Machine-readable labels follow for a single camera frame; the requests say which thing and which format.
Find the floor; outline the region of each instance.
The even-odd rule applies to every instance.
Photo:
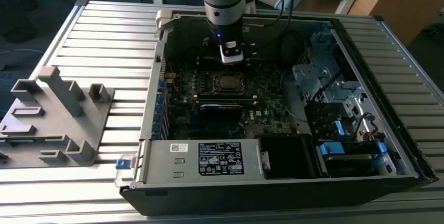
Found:
[[[36,49],[45,51],[59,31],[60,26],[69,14],[76,0],[37,0],[39,8],[28,12],[29,20],[37,29],[37,37],[21,44],[11,44],[0,37],[0,49]],[[95,0],[152,3],[152,0]],[[201,0],[165,0],[168,4],[203,5]],[[444,89],[444,76],[441,75],[440,59],[444,55],[444,44],[427,33],[421,33],[409,46],[409,51],[427,70],[437,86]],[[28,78],[40,60],[41,55],[36,52],[12,52],[0,55],[1,64],[5,68],[0,71],[0,118],[5,114],[13,97],[9,90],[13,81]]]

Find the cable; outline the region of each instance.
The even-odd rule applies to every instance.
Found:
[[[335,83],[336,79],[339,78],[339,76],[341,75],[341,72],[339,71],[335,76],[331,77],[331,80],[328,80],[327,84],[324,84],[324,86],[319,89],[317,93],[315,94],[315,96],[312,97],[311,101],[315,101],[316,97],[320,96],[320,94],[325,91],[325,89]]]
[[[267,27],[271,27],[272,25],[275,25],[279,22],[279,20],[283,18],[283,14],[284,14],[284,0],[281,0],[281,7],[280,7],[280,12],[279,12],[279,16],[277,16],[276,20],[273,20],[272,23],[265,24],[264,27],[267,28]]]
[[[289,112],[287,106],[285,106],[285,111],[288,112],[288,114],[289,114],[293,118],[296,118],[296,120],[299,120],[299,121],[301,121],[301,122],[304,122],[304,123],[309,123],[308,121],[305,121],[305,120],[297,118],[297,117]]]
[[[365,118],[367,116],[369,116],[369,115],[373,116],[372,113],[369,113],[369,112],[364,112],[364,114],[361,115],[360,120],[359,120],[357,123],[356,123],[355,133],[353,133],[353,136],[352,136],[352,140],[355,140],[355,138],[356,138],[356,136],[357,136],[357,132],[360,131],[360,125],[361,125],[361,123],[363,123],[364,118]]]
[[[289,70],[285,70],[284,72],[283,72],[283,75],[280,76],[280,81],[279,81],[279,88],[281,89],[283,88],[283,79],[284,79],[284,75],[285,75],[285,73],[288,72]]]
[[[5,79],[3,79],[3,78],[0,78],[0,81],[3,81],[3,82],[16,82],[16,80],[5,80]]]
[[[276,65],[273,65],[273,66],[275,66],[275,70],[276,70],[277,74],[281,76],[283,74],[279,72]]]
[[[3,53],[0,53],[0,55],[4,55],[4,54],[8,54],[8,53],[11,53],[11,52],[37,52],[37,53],[40,53],[41,55],[44,55],[44,52],[43,51],[39,51],[39,50],[33,50],[33,49],[17,49],[17,50],[8,50],[8,51],[5,51],[5,52],[3,52]]]
[[[287,39],[288,36],[292,36],[296,40],[301,41],[303,45],[304,45],[301,55],[299,56],[299,60],[296,62],[296,63],[299,63],[301,56],[307,57],[307,51],[308,51],[309,44],[307,42],[305,36],[297,30],[291,30],[291,31],[283,33],[283,35],[280,36],[279,55],[276,57],[279,57],[283,60],[283,44],[284,44],[284,40]]]
[[[284,28],[283,28],[283,30],[281,30],[281,33],[277,34],[277,36],[276,36],[272,40],[269,40],[264,45],[257,46],[257,47],[252,50],[252,52],[251,52],[249,54],[245,55],[245,57],[249,57],[251,55],[253,55],[255,52],[257,52],[260,49],[263,49],[263,48],[267,47],[271,43],[273,43],[273,42],[280,38],[280,36],[285,33],[285,30],[287,30],[287,28],[288,28],[288,26],[289,26],[289,23],[291,23],[291,21],[292,21],[293,4],[295,4],[295,0],[289,0],[288,19],[287,19],[285,26],[284,26]]]
[[[375,137],[375,135],[376,135],[376,133],[379,131],[377,125],[373,123],[373,120],[369,121],[369,124],[373,126],[373,131],[369,133],[369,135],[367,136],[367,138],[364,139],[364,141],[372,140],[372,138]]]

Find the black cable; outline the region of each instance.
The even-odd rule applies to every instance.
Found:
[[[305,39],[305,36],[297,31],[297,30],[289,30],[288,32],[285,32],[281,37],[280,37],[280,44],[279,44],[279,55],[276,55],[276,57],[280,59],[280,61],[283,61],[283,44],[284,44],[284,40],[287,39],[288,36],[292,36],[296,40],[301,41],[303,42],[303,51],[301,51],[301,55],[305,56],[305,53],[308,51],[308,46],[309,46],[309,43]]]
[[[311,101],[315,101],[316,97],[320,96],[320,94],[325,91],[325,89],[335,83],[336,79],[339,78],[339,76],[341,75],[341,71],[339,71],[335,76],[331,77],[331,79],[328,80],[327,84],[324,84],[324,86],[319,89],[317,93],[315,94],[315,96],[312,97]]]
[[[271,41],[268,41],[264,45],[257,46],[257,47],[252,50],[252,52],[251,52],[249,54],[245,55],[245,57],[249,57],[255,52],[257,52],[260,49],[263,49],[263,48],[267,47],[271,43],[273,43],[276,40],[279,40],[279,38],[281,37],[281,35],[285,33],[285,30],[287,30],[287,28],[288,28],[288,26],[289,26],[289,23],[291,23],[291,21],[292,21],[293,4],[295,4],[295,0],[289,0],[289,13],[288,13],[288,19],[287,19],[285,26],[284,26],[284,28],[283,28],[283,30],[281,30],[281,33],[277,34],[277,36],[276,36]]]
[[[360,120],[357,121],[356,128],[355,128],[355,132],[353,132],[353,136],[352,136],[352,140],[355,140],[355,138],[356,138],[356,136],[357,136],[357,132],[360,131],[360,125],[361,125],[361,122],[363,122],[364,118],[365,118],[368,115],[372,115],[372,113],[369,113],[369,112],[364,112],[364,114],[363,114],[361,117],[360,117]]]
[[[368,141],[369,138],[371,138],[371,136],[373,136],[377,133],[377,131],[379,131],[377,125],[373,123],[373,120],[369,121],[369,124],[373,126],[373,131],[368,134],[368,136],[365,137],[364,141]]]
[[[284,0],[281,0],[281,7],[280,7],[280,12],[279,12],[279,16],[277,16],[276,20],[272,23],[264,25],[264,27],[267,28],[267,27],[271,27],[272,25],[275,25],[279,22],[279,20],[283,18],[283,14],[284,14]]]

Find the gray 3d-printed holder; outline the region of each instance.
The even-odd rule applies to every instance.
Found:
[[[47,86],[19,80],[11,90],[17,100],[0,123],[0,168],[89,166],[113,89],[80,88],[61,80],[56,67],[43,67],[39,79]]]

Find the motherboard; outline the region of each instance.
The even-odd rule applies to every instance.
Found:
[[[219,57],[172,57],[165,64],[171,139],[252,139],[291,133],[281,81],[289,67],[247,60],[227,66]]]

